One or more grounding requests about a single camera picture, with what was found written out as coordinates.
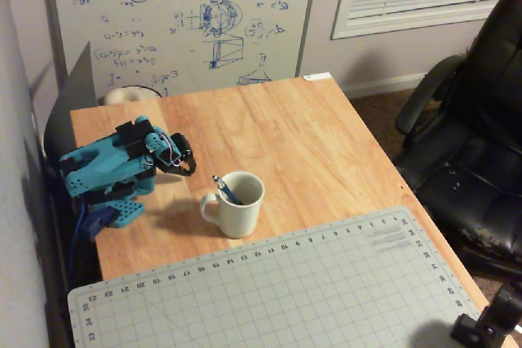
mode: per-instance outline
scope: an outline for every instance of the chair seat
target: chair seat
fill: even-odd
[[[522,154],[445,114],[394,163],[443,232],[522,261]]]

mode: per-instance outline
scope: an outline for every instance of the cutting mat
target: cutting mat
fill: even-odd
[[[459,347],[479,315],[404,207],[74,289],[69,310],[76,347],[127,348]]]

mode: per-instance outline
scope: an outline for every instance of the blue pen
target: blue pen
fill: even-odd
[[[230,188],[220,177],[218,177],[217,175],[213,175],[212,179],[218,185],[218,189],[220,191],[222,191],[225,195],[227,195],[232,203],[234,203],[235,205],[244,205],[243,203],[241,203],[239,201],[239,199],[237,197],[234,196],[234,194],[232,193]]]

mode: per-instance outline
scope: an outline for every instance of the coffee mug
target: coffee mug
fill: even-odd
[[[264,185],[257,175],[245,171],[235,171],[223,176],[232,194],[243,204],[236,205],[230,201],[220,189],[217,194],[204,196],[199,204],[201,216],[215,224],[226,235],[232,238],[249,236],[254,231],[259,216],[259,207],[264,196]],[[218,202],[218,215],[205,211],[211,201]]]

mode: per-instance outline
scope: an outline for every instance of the white wall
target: white wall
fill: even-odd
[[[48,346],[42,273],[31,219],[38,188],[28,83],[8,0],[0,0],[0,346]]]
[[[43,134],[58,96],[51,36],[44,0],[10,0],[25,72],[32,90],[34,114]]]
[[[313,0],[301,74],[330,71],[348,96],[414,87],[439,60],[463,53],[483,23],[330,40],[337,6],[338,0]]]

